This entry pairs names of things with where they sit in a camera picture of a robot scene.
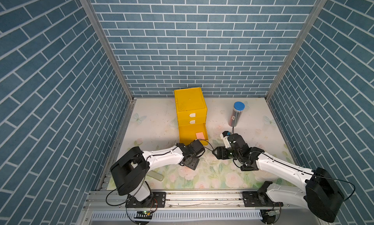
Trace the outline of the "pink sticky note pad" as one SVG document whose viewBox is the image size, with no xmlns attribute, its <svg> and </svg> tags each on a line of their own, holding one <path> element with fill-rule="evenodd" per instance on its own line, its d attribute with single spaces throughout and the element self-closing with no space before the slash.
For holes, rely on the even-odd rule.
<svg viewBox="0 0 374 225">
<path fill-rule="evenodd" d="M 205 135 L 203 132 L 199 132 L 199 133 L 196 133 L 196 138 L 205 140 Z"/>
</svg>

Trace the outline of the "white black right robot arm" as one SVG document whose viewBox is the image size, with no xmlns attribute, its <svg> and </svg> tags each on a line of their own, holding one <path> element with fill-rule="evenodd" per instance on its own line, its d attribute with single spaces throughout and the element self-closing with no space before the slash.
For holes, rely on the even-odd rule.
<svg viewBox="0 0 374 225">
<path fill-rule="evenodd" d="M 261 200 L 292 204 L 309 209 L 319 219 L 333 223 L 342 204 L 347 201 L 344 193 L 323 168 L 303 168 L 278 159 L 263 149 L 249 147 L 241 135 L 223 132 L 224 146 L 212 153 L 217 159 L 239 161 L 241 171 L 265 171 L 291 183 L 291 187 L 265 181 L 258 190 Z"/>
</svg>

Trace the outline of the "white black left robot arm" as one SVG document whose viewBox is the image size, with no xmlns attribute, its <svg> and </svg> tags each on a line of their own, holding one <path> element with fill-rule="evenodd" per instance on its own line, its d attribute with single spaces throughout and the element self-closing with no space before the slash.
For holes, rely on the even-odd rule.
<svg viewBox="0 0 374 225">
<path fill-rule="evenodd" d="M 126 207 L 146 208 L 155 202 L 161 203 L 161 196 L 154 195 L 145 181 L 149 171 L 168 165 L 180 165 L 194 171 L 204 153 L 205 147 L 199 140 L 189 145 L 177 143 L 158 151 L 142 151 L 136 146 L 117 160 L 110 172 L 118 195 L 127 196 Z"/>
</svg>

